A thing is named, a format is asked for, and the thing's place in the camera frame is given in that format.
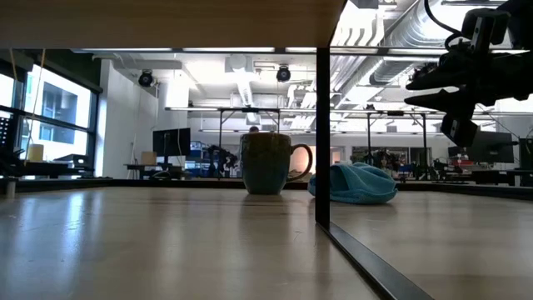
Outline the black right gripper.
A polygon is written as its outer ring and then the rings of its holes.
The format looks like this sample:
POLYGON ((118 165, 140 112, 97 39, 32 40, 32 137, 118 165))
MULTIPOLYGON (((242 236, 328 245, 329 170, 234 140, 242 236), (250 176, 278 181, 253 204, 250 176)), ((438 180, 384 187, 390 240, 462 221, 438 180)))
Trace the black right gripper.
POLYGON ((451 32, 444 42, 446 53, 436 67, 415 71, 406 85, 409 90, 426 90, 475 82, 475 102, 463 91, 444 89, 405 99, 406 104, 443 112, 441 132, 456 146, 471 146, 474 142, 478 131, 471 121, 475 103, 494 104, 505 98, 525 101, 533 93, 533 51, 490 51, 490 45, 503 42, 509 18, 505 11, 476 8, 466 13, 461 30, 438 22, 451 32))

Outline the black background rig frame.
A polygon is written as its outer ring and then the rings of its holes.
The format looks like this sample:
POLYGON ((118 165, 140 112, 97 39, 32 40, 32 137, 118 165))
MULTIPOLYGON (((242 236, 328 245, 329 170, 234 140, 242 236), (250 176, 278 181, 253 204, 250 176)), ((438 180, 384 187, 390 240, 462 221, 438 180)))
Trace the black background rig frame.
POLYGON ((277 125, 277 132, 280 132, 280 121, 281 121, 281 109, 272 108, 272 107, 217 107, 216 110, 219 112, 219 133, 218 133, 218 147, 222 147, 222 127, 223 123, 226 121, 223 118, 224 112, 230 112, 228 117, 231 117, 235 112, 241 113, 265 113, 270 117, 273 122, 277 125))
POLYGON ((371 125, 381 118, 391 118, 392 120, 400 118, 410 118, 413 120, 414 125, 418 125, 422 128, 422 140, 423 140, 423 156, 422 160, 418 160, 417 163, 419 166, 424 167, 425 175, 428 177, 427 168, 429 166, 428 162, 428 147, 427 147, 427 125, 426 125, 426 112, 417 112, 414 110, 411 111, 402 111, 402 110, 375 110, 366 112, 367 119, 367 137, 368 137, 368 148, 371 148, 371 125))

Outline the brown ceramic mug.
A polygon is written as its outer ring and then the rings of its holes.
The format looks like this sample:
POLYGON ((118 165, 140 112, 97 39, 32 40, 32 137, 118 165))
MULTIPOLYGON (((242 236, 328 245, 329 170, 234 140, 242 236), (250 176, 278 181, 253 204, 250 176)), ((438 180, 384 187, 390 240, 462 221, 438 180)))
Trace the brown ceramic mug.
POLYGON ((241 135, 240 154, 242 181, 250 194, 278 195, 287 183, 302 179, 313 164, 313 153, 309 146, 291 144, 291 137, 273 132, 250 132, 241 135), (289 176, 291 155, 297 148, 307 153, 305 170, 289 176))

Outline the large glass window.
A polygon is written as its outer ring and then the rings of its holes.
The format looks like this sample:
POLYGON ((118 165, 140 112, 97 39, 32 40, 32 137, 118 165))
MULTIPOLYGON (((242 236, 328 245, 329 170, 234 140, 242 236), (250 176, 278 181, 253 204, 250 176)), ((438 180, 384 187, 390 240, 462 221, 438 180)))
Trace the large glass window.
MULTIPOLYGON (((26 113, 17 118, 14 138, 14 169, 0 177, 44 178, 19 176, 17 167, 27 160, 31 143, 44 146, 42 162, 74 161, 94 169, 96 108, 98 96, 54 72, 32 65, 28 72, 0 73, 0 121, 12 117, 5 107, 26 113)), ((0 131, 0 146, 7 145, 7 133, 0 131)))

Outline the blue terry cloth towel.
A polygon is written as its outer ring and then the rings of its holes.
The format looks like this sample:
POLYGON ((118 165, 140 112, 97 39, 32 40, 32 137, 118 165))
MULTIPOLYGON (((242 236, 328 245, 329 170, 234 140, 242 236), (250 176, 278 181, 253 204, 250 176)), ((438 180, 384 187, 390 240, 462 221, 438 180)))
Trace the blue terry cloth towel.
POLYGON ((330 166, 329 197, 333 202, 357 205, 385 204, 397 194, 391 175, 363 162, 330 166))

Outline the silver ventilation duct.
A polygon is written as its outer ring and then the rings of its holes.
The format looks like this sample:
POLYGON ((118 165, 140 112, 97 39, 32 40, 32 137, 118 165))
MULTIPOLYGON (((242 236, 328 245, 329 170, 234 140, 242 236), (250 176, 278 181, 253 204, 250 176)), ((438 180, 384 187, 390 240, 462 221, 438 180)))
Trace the silver ventilation duct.
MULTIPOLYGON (((443 48, 449 33, 427 17, 423 0, 348 0, 331 41, 333 47, 443 48)), ((333 56, 334 109, 407 110, 405 89, 423 57, 333 56)))

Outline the black computer monitor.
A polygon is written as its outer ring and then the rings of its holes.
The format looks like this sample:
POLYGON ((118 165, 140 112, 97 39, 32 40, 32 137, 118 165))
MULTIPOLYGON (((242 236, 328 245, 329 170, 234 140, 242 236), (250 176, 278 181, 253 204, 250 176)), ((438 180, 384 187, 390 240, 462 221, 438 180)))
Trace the black computer monitor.
POLYGON ((520 138, 520 169, 533 170, 533 138, 520 138))
POLYGON ((478 132, 469 147, 449 147, 449 158, 468 157, 478 163, 513 163, 512 135, 505 132, 478 132))
POLYGON ((152 132, 152 150, 168 164, 169 157, 187 156, 191 153, 191 129, 178 128, 152 132))

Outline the dark background desk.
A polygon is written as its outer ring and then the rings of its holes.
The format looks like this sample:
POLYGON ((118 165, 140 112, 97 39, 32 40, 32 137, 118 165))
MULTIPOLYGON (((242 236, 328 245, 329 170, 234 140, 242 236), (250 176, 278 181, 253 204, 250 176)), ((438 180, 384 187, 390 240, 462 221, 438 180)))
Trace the dark background desk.
POLYGON ((128 171, 133 171, 132 178, 138 180, 185 180, 191 174, 180 166, 170 163, 158 163, 156 165, 126 164, 128 171))
POLYGON ((17 167, 17 174, 51 179, 59 179, 61 176, 91 178, 94 169, 86 163, 74 161, 24 162, 20 167, 17 167))

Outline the black metal rig frame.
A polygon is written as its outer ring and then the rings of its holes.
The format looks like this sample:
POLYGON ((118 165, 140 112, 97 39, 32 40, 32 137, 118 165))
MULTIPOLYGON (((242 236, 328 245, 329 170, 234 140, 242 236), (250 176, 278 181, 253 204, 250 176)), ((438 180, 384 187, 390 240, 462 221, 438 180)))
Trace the black metal rig frame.
MULTIPOLYGON (((75 83, 79 83, 89 88, 98 97, 103 95, 103 90, 92 79, 87 76, 87 72, 95 72, 94 65, 89 66, 86 58, 75 58, 68 50, 52 50, 52 55, 57 54, 60 58, 66 58, 65 63, 47 55, 41 54, 38 50, 26 51, 15 50, 9 54, 7 50, 0 50, 0 73, 13 75, 14 71, 8 71, 7 66, 15 65, 15 71, 27 73, 29 68, 36 63, 43 63, 51 71, 65 76, 75 83)), ((17 129, 15 125, 17 118, 22 118, 26 113, 13 107, 5 107, 4 112, 12 114, 12 117, 0 121, 0 131, 7 133, 7 145, 0 146, 0 176, 6 170, 13 170, 14 166, 9 163, 14 161, 14 138, 17 129)), ((141 179, 117 179, 110 177, 90 177, 86 179, 47 179, 19 182, 16 177, 0 177, 0 196, 7 194, 7 189, 15 188, 20 193, 49 192, 53 190, 70 190, 82 188, 104 188, 104 187, 144 187, 144 188, 243 188, 244 183, 237 179, 204 178, 202 180, 188 181, 156 181, 141 179)), ((478 184, 459 183, 430 183, 427 180, 421 182, 399 183, 397 185, 401 191, 426 191, 470 194, 483 197, 511 198, 533 201, 533 187, 503 187, 478 184)))

